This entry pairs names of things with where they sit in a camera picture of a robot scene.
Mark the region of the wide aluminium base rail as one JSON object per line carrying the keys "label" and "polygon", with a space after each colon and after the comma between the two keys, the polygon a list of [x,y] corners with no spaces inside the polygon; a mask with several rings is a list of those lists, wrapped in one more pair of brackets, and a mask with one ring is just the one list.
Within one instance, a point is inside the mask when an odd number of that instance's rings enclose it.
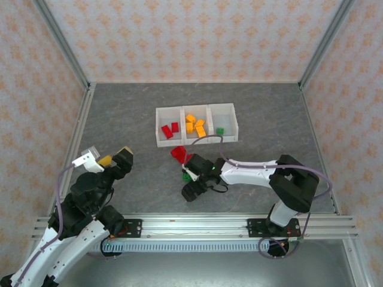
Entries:
{"label": "wide aluminium base rail", "polygon": [[[256,213],[132,213],[127,219],[141,219],[144,240],[244,240],[247,220],[266,218]],[[299,215],[300,228],[307,224],[304,238],[310,240],[358,239],[361,231],[351,215],[315,213]]]}

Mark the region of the large red lego brick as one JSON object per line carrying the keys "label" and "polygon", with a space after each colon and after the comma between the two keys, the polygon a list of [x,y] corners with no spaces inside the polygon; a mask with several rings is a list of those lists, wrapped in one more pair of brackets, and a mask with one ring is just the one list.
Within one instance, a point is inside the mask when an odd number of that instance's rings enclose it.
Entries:
{"label": "large red lego brick", "polygon": [[173,158],[180,164],[183,164],[186,156],[186,150],[183,146],[177,146],[171,151],[171,156],[173,156]]}

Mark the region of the aluminium frame rail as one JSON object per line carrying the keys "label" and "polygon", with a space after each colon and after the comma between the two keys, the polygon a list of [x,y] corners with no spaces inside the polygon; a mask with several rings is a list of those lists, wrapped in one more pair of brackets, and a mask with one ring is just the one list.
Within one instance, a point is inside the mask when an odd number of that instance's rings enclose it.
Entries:
{"label": "aluminium frame rail", "polygon": [[175,81],[155,81],[155,80],[149,80],[149,81],[90,81],[89,86],[95,86],[97,84],[299,84],[299,81],[213,81],[213,80],[191,80],[191,81],[181,81],[181,80],[175,80]]}
{"label": "aluminium frame rail", "polygon": [[[84,92],[84,97],[78,110],[78,116],[75,121],[75,126],[72,131],[71,141],[66,152],[66,157],[63,166],[67,167],[72,160],[77,158],[78,149],[81,143],[84,127],[86,125],[87,116],[92,103],[96,82],[91,82],[89,87]],[[63,200],[68,192],[71,181],[72,170],[66,171],[60,180],[59,192],[60,199]]]}
{"label": "aluminium frame rail", "polygon": [[[309,110],[308,100],[306,99],[303,90],[300,90],[300,94],[301,94],[302,102],[303,102],[303,104],[305,106],[305,111],[306,111],[306,113],[308,115],[309,125],[311,127],[311,131],[312,131],[312,134],[313,134],[313,137],[314,137],[315,146],[316,146],[317,153],[318,153],[318,156],[319,156],[319,159],[320,159],[321,169],[322,169],[324,175],[327,177],[327,179],[328,180],[332,180],[332,177],[331,177],[331,175],[329,174],[329,171],[328,171],[328,164],[326,162],[326,159],[323,157],[320,141],[318,140],[318,136],[317,136],[317,133],[316,133],[316,130],[315,130],[315,126],[314,126],[314,121],[313,121],[313,119],[311,117],[311,113],[310,113],[310,110]],[[333,207],[334,207],[334,210],[335,210],[335,214],[338,215],[338,216],[342,215],[342,209],[341,209],[341,206],[340,206],[340,203],[339,203],[339,199],[338,199],[338,195],[336,194],[336,188],[334,187],[333,182],[332,182],[332,190],[328,193],[328,197],[331,198],[331,201],[332,201],[332,204],[333,204]]]}

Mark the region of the aluminium upright post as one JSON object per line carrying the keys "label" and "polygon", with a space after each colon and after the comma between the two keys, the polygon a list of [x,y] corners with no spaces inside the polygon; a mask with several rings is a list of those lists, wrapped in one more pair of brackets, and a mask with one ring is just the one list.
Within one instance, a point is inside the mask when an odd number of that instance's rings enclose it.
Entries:
{"label": "aluminium upright post", "polygon": [[356,0],[342,0],[298,82],[300,91],[304,91],[305,87],[309,84],[355,2]]}
{"label": "aluminium upright post", "polygon": [[375,287],[361,240],[343,239],[343,244],[355,286]]}
{"label": "aluminium upright post", "polygon": [[78,62],[69,42],[67,41],[63,31],[61,30],[55,16],[51,12],[48,4],[45,0],[31,0],[37,12],[39,12],[41,18],[47,25],[47,28],[61,50],[64,58],[68,62],[72,71],[81,86],[88,90],[90,87],[90,81],[87,79],[80,63]]}

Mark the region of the black mounting plate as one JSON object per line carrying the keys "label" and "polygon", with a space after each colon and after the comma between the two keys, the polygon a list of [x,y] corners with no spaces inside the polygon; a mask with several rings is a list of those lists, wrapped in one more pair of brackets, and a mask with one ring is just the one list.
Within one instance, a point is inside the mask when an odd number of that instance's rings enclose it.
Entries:
{"label": "black mounting plate", "polygon": [[142,232],[141,219],[124,219],[122,229],[118,237],[121,238],[140,238]]}
{"label": "black mounting plate", "polygon": [[247,219],[248,237],[263,238],[269,237],[270,232],[266,226],[266,218],[249,218]]}

